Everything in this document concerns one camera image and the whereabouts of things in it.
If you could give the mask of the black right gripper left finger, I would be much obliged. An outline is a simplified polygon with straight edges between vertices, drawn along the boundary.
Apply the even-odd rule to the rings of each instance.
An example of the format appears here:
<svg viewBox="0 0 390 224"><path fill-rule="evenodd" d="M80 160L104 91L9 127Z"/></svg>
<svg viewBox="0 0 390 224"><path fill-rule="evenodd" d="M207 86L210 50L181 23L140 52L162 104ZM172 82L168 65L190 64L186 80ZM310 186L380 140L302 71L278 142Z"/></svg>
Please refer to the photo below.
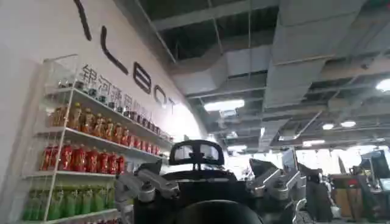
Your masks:
<svg viewBox="0 0 390 224"><path fill-rule="evenodd" d="M180 195L177 182L168 181L159 174L150 170L150 166L140 167L135 172L124 171L115 180L115 202L124 203L130 199L138 199L143 203L154 201L156 192L163 198L176 199Z"/></svg>

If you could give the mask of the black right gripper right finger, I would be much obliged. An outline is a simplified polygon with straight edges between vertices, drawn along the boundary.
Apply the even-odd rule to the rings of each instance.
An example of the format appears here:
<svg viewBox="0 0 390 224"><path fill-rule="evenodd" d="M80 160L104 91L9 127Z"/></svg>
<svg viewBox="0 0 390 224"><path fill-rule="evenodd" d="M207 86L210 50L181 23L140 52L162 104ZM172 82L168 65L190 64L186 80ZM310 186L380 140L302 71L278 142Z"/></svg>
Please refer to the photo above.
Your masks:
<svg viewBox="0 0 390 224"><path fill-rule="evenodd" d="M255 178L246 182L246 189L256 198L265 195L277 201L292 200L297 209L307 203L307 177L298 170L285 172L269 161L249 160Z"/></svg>

